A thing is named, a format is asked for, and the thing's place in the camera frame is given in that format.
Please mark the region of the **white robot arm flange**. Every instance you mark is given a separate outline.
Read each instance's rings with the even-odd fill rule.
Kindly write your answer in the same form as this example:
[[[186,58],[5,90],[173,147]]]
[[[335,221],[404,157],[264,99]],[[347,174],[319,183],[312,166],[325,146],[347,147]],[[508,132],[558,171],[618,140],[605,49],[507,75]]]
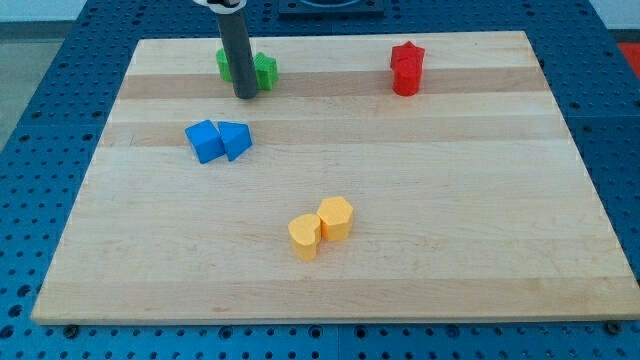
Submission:
[[[218,14],[232,14],[243,9],[247,0],[193,0],[196,4],[209,8]]]

